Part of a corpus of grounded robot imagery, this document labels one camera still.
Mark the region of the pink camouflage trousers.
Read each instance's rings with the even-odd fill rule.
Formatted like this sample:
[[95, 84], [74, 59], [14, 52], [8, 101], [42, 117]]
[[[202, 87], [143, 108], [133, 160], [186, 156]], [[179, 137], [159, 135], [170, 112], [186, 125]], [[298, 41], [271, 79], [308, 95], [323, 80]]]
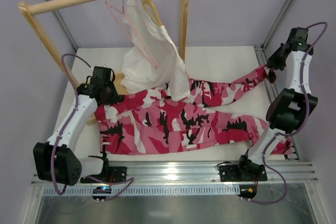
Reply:
[[95, 112], [101, 150], [119, 155], [155, 155], [201, 150], [216, 145], [257, 143], [267, 127], [251, 115], [217, 111], [276, 74], [260, 66], [231, 82], [189, 80], [190, 95], [174, 101], [161, 86], [123, 95]]

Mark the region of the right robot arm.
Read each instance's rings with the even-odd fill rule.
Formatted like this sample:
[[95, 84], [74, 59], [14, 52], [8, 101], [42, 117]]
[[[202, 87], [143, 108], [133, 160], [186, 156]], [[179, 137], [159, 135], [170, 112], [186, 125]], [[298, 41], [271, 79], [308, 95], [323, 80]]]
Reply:
[[268, 126], [255, 146], [242, 155], [228, 177], [235, 182], [266, 181], [266, 158], [280, 140], [299, 133], [318, 103], [309, 87], [309, 65], [313, 45], [308, 44], [308, 28], [290, 31], [287, 41], [268, 58], [271, 70], [286, 70], [287, 82], [271, 103], [266, 121]]

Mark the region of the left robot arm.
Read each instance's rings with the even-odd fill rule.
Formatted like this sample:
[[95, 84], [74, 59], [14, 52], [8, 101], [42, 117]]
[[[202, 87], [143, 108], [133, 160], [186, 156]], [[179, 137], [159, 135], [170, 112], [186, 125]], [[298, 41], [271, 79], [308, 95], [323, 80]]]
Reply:
[[94, 67], [87, 82], [76, 87], [75, 99], [60, 127], [46, 142], [37, 143], [33, 148], [39, 179], [55, 185], [73, 186], [82, 178], [103, 180], [109, 177], [110, 168], [105, 156], [79, 159], [74, 151], [85, 125], [97, 108], [120, 98], [114, 80], [112, 69]]

